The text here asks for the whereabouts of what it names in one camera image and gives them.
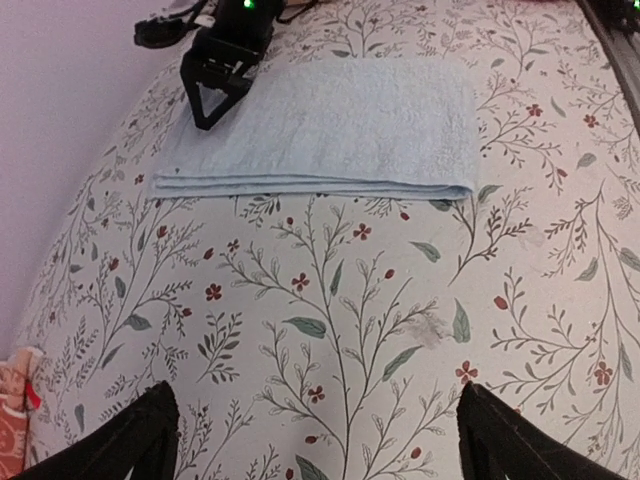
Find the orange patterned towel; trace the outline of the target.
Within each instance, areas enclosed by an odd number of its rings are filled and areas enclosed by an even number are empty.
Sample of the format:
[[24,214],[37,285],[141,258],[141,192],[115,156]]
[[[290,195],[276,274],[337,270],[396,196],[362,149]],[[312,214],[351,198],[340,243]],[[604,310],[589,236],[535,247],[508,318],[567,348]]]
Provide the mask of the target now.
[[8,360],[1,361],[2,479],[17,476],[25,466],[29,412],[41,405],[33,376],[42,355],[35,347],[22,347]]

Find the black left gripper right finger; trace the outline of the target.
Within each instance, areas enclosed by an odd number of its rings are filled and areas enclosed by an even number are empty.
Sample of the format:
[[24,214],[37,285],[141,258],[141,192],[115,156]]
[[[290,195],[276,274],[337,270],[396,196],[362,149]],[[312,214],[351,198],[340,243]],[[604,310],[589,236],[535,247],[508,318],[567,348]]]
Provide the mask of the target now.
[[464,386],[456,419],[465,479],[622,478],[546,435],[479,384]]

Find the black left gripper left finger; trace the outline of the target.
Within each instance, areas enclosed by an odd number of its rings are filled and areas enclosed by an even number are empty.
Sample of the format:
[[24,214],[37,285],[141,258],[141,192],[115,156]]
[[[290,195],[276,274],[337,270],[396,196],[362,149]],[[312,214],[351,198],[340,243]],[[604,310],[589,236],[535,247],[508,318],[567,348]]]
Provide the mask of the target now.
[[26,469],[23,480],[172,479],[179,410],[166,381],[147,389],[92,434]]

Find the light blue terry towel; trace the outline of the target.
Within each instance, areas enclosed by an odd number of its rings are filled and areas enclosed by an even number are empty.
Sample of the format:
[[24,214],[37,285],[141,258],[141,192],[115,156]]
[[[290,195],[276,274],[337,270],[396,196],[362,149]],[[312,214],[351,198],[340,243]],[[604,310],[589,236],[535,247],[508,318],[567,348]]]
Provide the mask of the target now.
[[312,194],[458,200],[480,163],[468,70],[435,58],[325,59],[259,74],[210,130],[184,110],[155,198]]

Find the aluminium front rail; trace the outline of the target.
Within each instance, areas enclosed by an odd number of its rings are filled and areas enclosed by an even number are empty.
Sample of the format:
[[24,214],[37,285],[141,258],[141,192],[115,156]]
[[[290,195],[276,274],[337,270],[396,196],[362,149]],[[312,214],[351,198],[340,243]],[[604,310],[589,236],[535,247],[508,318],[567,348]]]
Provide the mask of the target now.
[[639,2],[578,1],[615,73],[639,132]]

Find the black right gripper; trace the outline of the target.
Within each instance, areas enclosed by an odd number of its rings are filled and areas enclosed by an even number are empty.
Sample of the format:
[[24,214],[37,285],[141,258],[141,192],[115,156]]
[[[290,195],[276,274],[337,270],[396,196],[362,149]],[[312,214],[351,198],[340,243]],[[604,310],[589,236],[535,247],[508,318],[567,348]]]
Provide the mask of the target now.
[[213,25],[196,33],[181,78],[198,129],[208,131],[249,92],[246,73],[262,61],[283,1],[220,1]]

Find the floral table cover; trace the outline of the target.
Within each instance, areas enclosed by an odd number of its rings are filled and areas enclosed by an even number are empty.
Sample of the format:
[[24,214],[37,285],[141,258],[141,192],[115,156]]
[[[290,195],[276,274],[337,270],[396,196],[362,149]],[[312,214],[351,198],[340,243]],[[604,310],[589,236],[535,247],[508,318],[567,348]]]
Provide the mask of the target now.
[[457,479],[474,382],[639,475],[639,136],[574,1],[340,1],[266,63],[420,55],[476,83],[482,171],[454,203],[151,200],[177,62],[91,169],[18,340],[42,351],[34,465],[149,386],[179,479]]

